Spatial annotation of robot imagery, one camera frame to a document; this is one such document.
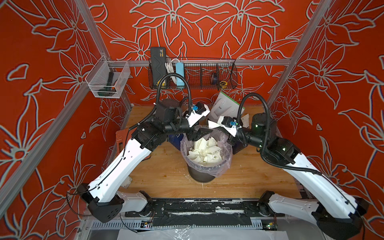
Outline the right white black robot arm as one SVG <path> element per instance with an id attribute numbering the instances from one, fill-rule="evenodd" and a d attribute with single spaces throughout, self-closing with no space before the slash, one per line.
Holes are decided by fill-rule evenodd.
<path id="1" fill-rule="evenodd" d="M 259 149 L 262 159 L 283 169 L 298 180 L 315 200 L 298 200 L 266 191 L 258 200 L 258 210 L 263 216 L 284 214 L 316 225 L 334 240 L 348 240 L 365 232 L 363 215 L 369 204 L 355 198 L 323 175 L 307 157 L 287 139 L 276 135 L 277 123 L 266 113 L 255 114 L 250 128 L 231 117 L 209 121 L 210 129 L 218 129 L 229 137 L 235 152 L 247 146 Z"/>

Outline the white green paper bag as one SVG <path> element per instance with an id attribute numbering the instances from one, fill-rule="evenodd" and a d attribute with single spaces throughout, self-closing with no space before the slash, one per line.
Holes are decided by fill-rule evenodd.
<path id="1" fill-rule="evenodd" d="M 213 122 L 217 122 L 219 117 L 237 117 L 240 104 L 220 91 L 217 100 L 210 110 L 208 119 Z"/>

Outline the white plastic junction box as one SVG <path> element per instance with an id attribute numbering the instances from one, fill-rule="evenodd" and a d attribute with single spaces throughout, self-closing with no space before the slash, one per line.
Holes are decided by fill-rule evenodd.
<path id="1" fill-rule="evenodd" d="M 132 183 L 132 178 L 130 176 L 128 176 L 124 181 L 123 183 L 121 184 L 121 187 L 123 187 L 124 189 L 127 189 L 130 184 Z"/>

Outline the yellow black tape measure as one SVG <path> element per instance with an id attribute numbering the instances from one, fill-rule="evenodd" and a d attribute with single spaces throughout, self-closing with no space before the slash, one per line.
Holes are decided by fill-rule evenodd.
<path id="1" fill-rule="evenodd" d="M 228 86 L 228 82 L 226 82 L 226 81 L 220 81 L 220 87 L 221 87 L 221 89 L 226 89 L 227 86 Z"/>

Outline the pile of torn paper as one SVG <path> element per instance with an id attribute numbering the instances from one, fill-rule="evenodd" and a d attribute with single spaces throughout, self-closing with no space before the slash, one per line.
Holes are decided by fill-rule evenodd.
<path id="1" fill-rule="evenodd" d="M 201 138 L 194 142 L 194 147 L 188 151 L 187 158 L 199 166 L 213 167 L 223 161 L 221 150 L 213 137 L 208 140 Z"/>

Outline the pink white receipt paper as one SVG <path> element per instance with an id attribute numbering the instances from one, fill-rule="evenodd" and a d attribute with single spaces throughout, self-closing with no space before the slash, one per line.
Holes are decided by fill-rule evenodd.
<path id="1" fill-rule="evenodd" d="M 210 120 L 208 120 L 208 126 L 209 126 L 209 129 L 215 129 L 215 128 L 221 127 L 220 124 L 215 123 L 215 122 L 210 121 Z"/>

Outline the light blue power bank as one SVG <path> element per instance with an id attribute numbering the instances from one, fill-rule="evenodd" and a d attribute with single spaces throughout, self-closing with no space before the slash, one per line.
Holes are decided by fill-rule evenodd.
<path id="1" fill-rule="evenodd" d="M 184 63 L 182 62 L 176 62 L 175 63 L 175 70 L 176 70 L 176 73 L 179 74 L 180 76 L 184 77 Z M 185 86 L 185 83 L 183 82 L 182 79 L 180 78 L 176 78 L 176 85 L 178 88 L 183 88 Z"/>

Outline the red plastic tool case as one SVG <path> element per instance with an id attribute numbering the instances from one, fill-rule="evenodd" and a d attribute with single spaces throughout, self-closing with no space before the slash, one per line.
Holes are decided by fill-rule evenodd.
<path id="1" fill-rule="evenodd" d="M 126 143 L 128 141 L 127 139 L 130 139 L 131 135 L 132 133 L 129 129 L 119 130 L 116 132 L 116 146 L 117 146 L 116 156 L 122 152 L 125 145 L 127 144 Z"/>

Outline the grey mesh trash bin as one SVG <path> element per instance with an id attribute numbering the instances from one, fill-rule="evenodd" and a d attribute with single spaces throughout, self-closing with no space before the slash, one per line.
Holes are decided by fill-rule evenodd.
<path id="1" fill-rule="evenodd" d="M 215 176 L 212 176 L 210 174 L 201 173 L 189 166 L 188 166 L 188 172 L 189 172 L 189 175 L 199 183 L 209 183 L 216 178 Z"/>

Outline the blue white paper bag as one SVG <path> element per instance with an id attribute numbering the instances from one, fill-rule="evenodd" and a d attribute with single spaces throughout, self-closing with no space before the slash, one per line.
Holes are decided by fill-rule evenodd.
<path id="1" fill-rule="evenodd" d="M 178 151 L 181 149 L 181 141 L 184 138 L 184 134 L 169 135 L 168 142 L 171 143 Z"/>
<path id="2" fill-rule="evenodd" d="M 233 143 L 233 155 L 239 153 L 241 150 L 243 150 L 245 147 L 249 145 L 250 142 L 250 132 L 251 129 L 244 128 L 244 124 L 242 120 L 240 120 L 240 126 L 237 129 L 236 136 L 234 137 L 234 143 Z"/>

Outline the clear acrylic wall box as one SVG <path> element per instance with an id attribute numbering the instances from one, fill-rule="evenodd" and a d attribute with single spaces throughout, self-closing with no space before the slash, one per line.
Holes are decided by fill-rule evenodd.
<path id="1" fill-rule="evenodd" d="M 111 97 L 98 96 L 98 91 L 107 85 L 109 72 L 114 72 L 112 87 L 116 93 Z M 105 56 L 101 56 L 87 75 L 86 83 L 96 98 L 119 99 L 130 76 L 131 69 L 128 62 L 108 61 Z"/>

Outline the clear plastic bin liner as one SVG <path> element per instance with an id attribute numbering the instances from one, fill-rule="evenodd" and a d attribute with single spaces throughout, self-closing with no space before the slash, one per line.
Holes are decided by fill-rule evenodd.
<path id="1" fill-rule="evenodd" d="M 231 167 L 233 148 L 228 136 L 218 130 L 197 141 L 181 140 L 181 154 L 190 176 L 197 182 L 208 183 L 223 175 Z"/>

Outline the black yellow box device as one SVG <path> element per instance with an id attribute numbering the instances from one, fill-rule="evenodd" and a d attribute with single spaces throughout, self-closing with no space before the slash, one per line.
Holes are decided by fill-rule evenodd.
<path id="1" fill-rule="evenodd" d="M 157 87 L 161 78 L 167 73 L 166 49 L 164 47 L 151 47 L 151 69 L 153 85 Z"/>

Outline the dark green tool in box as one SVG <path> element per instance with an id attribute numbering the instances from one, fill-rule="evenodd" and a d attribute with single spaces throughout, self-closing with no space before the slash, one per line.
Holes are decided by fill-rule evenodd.
<path id="1" fill-rule="evenodd" d="M 112 87 L 113 77 L 114 77 L 114 72 L 109 72 L 107 85 L 98 91 L 97 93 L 98 96 L 111 97 L 116 93 L 115 88 Z"/>

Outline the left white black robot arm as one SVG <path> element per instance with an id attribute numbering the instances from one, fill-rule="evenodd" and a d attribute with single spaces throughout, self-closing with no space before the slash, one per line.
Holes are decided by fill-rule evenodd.
<path id="1" fill-rule="evenodd" d="M 107 223 L 121 213 L 148 214 L 153 200 L 147 193 L 120 194 L 119 188 L 138 164 L 169 136 L 181 134 L 190 141 L 196 141 L 210 134 L 210 129 L 195 129 L 209 113 L 209 107 L 202 102 L 189 104 L 185 112 L 176 100 L 165 99 L 155 103 L 151 112 L 130 128 L 125 147 L 113 162 L 92 182 L 77 187 L 76 194 L 87 203 L 91 216 Z"/>

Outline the dark small item in basket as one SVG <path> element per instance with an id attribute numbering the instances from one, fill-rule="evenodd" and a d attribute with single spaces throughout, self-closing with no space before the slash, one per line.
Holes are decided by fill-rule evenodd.
<path id="1" fill-rule="evenodd" d="M 215 86 L 218 86 L 220 83 L 220 77 L 219 77 L 219 74 L 217 72 L 214 72 L 212 73 L 212 76 L 211 76 L 211 84 L 212 85 L 215 85 Z"/>

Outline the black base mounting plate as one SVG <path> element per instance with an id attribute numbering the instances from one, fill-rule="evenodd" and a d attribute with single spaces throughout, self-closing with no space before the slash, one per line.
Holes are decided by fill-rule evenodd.
<path id="1" fill-rule="evenodd" d="M 260 213 L 257 199 L 155 198 L 140 213 L 123 213 L 126 218 L 143 218 L 152 227 L 250 227 L 267 229 L 284 214 Z"/>

